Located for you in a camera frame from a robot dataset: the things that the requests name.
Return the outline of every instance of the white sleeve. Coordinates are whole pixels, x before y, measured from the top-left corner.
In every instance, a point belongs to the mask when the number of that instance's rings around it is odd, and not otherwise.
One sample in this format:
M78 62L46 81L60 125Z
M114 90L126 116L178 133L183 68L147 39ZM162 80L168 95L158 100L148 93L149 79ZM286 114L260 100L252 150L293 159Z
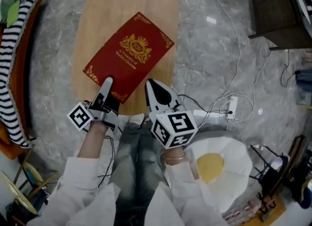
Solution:
M73 215L94 200L98 188L97 170L98 159L68 158L56 195L50 199L42 216L27 225L66 225Z
M185 226L227 226L203 180L195 180L189 162L167 166L172 203Z

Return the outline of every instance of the gold emblem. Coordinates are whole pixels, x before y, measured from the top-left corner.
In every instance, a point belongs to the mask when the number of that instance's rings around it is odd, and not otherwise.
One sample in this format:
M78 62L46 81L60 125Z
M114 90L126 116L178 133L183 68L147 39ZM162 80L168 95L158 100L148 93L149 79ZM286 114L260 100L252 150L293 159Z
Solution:
M170 45L172 44L172 41L170 41L169 38L166 37L166 35L165 35L164 33L160 32L160 34L161 34L161 37L165 40L165 42L166 42L166 44L167 44L167 45L166 45L166 48L169 48Z
M96 83L98 83L98 78L94 73L92 73L92 68L93 66L90 66L89 69L87 70L86 74L91 77L92 80L94 80Z
M141 14L138 14L138 15L134 18L134 21L136 21L136 20L141 20L141 21L143 21L143 22L145 22L145 23L151 24L151 22L148 21L148 20L147 20L145 17L143 17Z
M132 34L130 37L126 36L120 42L120 45L141 63L146 63L146 61L151 57L149 53L152 49L146 48L148 45L146 38L138 37L136 39L135 34Z
M111 92L112 96L114 96L115 98L121 100L122 102L128 97L127 94L125 95L119 95L116 92Z

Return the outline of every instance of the black and white striped fabric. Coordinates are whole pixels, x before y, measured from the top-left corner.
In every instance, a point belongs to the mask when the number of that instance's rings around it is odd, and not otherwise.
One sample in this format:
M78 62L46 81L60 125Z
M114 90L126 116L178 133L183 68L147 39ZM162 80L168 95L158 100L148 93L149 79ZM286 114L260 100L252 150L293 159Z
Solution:
M27 0L20 4L18 20L3 30L0 46L0 120L7 128L10 140L22 148L31 148L31 143L25 136L20 122L20 116L10 90L10 76L17 46L37 1Z

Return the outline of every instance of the gray marble floor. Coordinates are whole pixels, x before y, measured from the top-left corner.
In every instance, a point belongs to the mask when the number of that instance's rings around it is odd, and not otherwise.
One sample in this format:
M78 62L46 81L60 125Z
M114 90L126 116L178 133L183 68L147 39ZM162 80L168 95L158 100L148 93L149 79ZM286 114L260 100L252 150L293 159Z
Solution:
M252 119L227 123L224 118L210 118L203 128L227 130L238 135L246 145L266 144L278 153L287 152L292 139L302 132L306 111L296 106L298 89L294 78L288 87L280 85L280 75L288 61L288 52L269 52L271 42L264 38L250 40L253 33L250 0L181 0L177 55L173 87L179 94L195 98L205 109L228 89L236 70L238 73L230 92L246 95L253 102ZM52 169L63 171L66 159L72 156L84 139L66 114L78 102L71 86L72 52L76 29L85 0L47 0L35 28L31 55L30 104L36 153ZM261 46L265 50L259 53ZM303 67L303 51L290 50L290 66L284 79ZM220 101L218 110L227 99ZM199 109L185 98L187 109ZM252 112L247 98L239 96L234 121ZM118 136L115 137L117 148ZM109 143L104 144L99 173L104 172L111 157ZM257 158L251 155L255 165ZM250 183L237 203L244 202L258 190Z

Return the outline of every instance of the red book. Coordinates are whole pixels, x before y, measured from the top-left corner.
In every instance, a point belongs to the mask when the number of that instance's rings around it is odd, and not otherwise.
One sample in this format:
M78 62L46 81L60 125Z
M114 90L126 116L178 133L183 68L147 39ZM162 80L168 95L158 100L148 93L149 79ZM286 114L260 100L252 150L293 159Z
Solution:
M100 86L111 76L111 94L123 104L173 45L138 12L104 44L83 72Z

